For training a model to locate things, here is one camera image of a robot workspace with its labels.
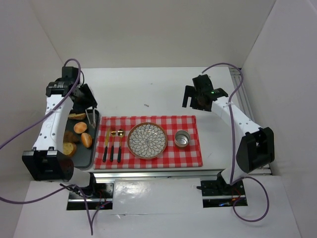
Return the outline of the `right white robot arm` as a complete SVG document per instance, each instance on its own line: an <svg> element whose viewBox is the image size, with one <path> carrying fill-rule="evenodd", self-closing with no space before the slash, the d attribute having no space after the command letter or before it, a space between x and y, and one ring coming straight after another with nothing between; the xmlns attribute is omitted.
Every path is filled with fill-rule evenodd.
<svg viewBox="0 0 317 238"><path fill-rule="evenodd" d="M221 88L215 89L209 76L193 78L193 85L187 85L182 106L213 112L232 131L233 158L231 166L217 174L214 181L198 187L209 195L226 195L235 184L245 179L250 172L274 161L274 133L269 127L261 127L248 118L228 94Z"/></svg>

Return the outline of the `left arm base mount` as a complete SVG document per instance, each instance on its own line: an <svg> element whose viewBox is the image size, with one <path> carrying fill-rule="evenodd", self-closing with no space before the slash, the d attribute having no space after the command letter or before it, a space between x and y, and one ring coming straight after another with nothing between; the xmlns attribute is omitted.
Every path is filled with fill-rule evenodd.
<svg viewBox="0 0 317 238"><path fill-rule="evenodd" d="M90 184L82 187L82 192L76 188L67 188L69 191L67 211L85 210L112 210L114 183L97 183L93 173L90 173Z"/></svg>

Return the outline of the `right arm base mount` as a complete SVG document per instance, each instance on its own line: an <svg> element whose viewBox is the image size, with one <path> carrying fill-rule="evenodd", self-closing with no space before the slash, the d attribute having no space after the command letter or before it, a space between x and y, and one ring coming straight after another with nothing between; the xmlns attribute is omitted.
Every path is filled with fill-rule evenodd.
<svg viewBox="0 0 317 238"><path fill-rule="evenodd" d="M224 179L220 178L220 173L214 180L202 180L196 189L202 194L204 208L248 205L243 182L226 184Z"/></svg>

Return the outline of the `baguette slice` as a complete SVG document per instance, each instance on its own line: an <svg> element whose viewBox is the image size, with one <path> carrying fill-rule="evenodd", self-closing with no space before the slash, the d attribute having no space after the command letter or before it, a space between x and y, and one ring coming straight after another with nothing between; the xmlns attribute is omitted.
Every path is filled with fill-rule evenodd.
<svg viewBox="0 0 317 238"><path fill-rule="evenodd" d="M68 119L73 119L73 120L84 120L86 118L86 113L81 113L81 114L69 114Z"/></svg>

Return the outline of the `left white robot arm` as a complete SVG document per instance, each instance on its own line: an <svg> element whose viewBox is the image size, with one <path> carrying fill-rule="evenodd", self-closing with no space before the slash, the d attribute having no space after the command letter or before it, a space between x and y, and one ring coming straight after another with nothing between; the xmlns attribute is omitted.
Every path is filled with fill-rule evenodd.
<svg viewBox="0 0 317 238"><path fill-rule="evenodd" d="M34 180L70 181L78 174L72 159L63 154L68 116L95 111L97 101L87 84L80 83L81 70L63 66L61 78L46 87L47 109L37 140L22 161Z"/></svg>

